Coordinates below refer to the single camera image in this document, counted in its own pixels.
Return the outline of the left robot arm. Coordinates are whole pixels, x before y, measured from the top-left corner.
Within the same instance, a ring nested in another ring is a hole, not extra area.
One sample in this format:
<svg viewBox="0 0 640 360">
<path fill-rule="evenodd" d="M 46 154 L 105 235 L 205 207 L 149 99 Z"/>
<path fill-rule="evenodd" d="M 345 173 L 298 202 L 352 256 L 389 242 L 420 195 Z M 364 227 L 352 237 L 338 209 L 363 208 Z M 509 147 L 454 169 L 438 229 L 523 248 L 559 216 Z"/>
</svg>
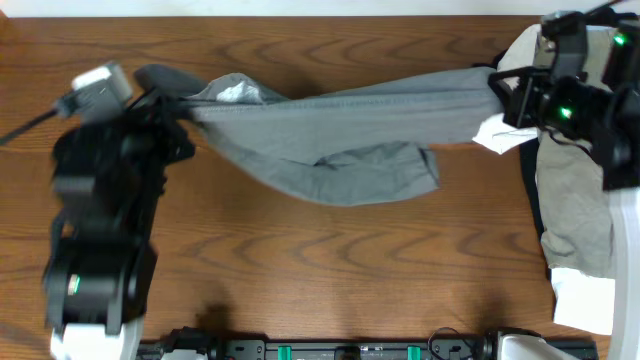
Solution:
<svg viewBox="0 0 640 360">
<path fill-rule="evenodd" d="M 53 149 L 62 203 L 43 276 L 55 359 L 133 359 L 157 262 L 150 235 L 168 165 L 195 153 L 178 103 L 145 91 Z"/>
</svg>

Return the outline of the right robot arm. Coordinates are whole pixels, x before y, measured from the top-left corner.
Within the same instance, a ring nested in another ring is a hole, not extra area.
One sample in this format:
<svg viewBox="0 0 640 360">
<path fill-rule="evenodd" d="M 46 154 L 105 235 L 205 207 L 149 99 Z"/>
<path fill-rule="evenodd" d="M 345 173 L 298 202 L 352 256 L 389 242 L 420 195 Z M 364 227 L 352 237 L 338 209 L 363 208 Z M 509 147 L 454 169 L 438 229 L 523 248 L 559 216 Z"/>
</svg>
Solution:
<svg viewBox="0 0 640 360">
<path fill-rule="evenodd" d="M 590 86 L 583 70 L 587 28 L 615 29 L 602 82 Z M 626 13 L 604 21 L 580 12 L 560 13 L 541 23 L 554 46 L 548 66 L 527 66 L 490 75 L 488 84 L 515 128 L 559 131 L 571 144 L 584 140 L 603 170 L 610 195 L 616 262 L 613 332 L 609 356 L 639 356 L 639 19 Z"/>
</svg>

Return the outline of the dark grey shorts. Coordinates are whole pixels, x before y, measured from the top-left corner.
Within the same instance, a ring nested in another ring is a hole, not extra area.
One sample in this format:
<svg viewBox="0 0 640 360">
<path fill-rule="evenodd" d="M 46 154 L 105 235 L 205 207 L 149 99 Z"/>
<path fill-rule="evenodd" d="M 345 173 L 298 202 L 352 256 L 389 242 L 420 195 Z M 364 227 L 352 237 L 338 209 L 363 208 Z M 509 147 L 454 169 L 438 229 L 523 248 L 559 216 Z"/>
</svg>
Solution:
<svg viewBox="0 0 640 360">
<path fill-rule="evenodd" d="M 289 99 L 231 73 L 206 82 L 146 65 L 141 88 L 187 103 L 187 114 L 220 155 L 256 180 L 325 205 L 407 200 L 436 190 L 433 145 L 468 143 L 502 106 L 491 67 L 413 76 Z"/>
</svg>

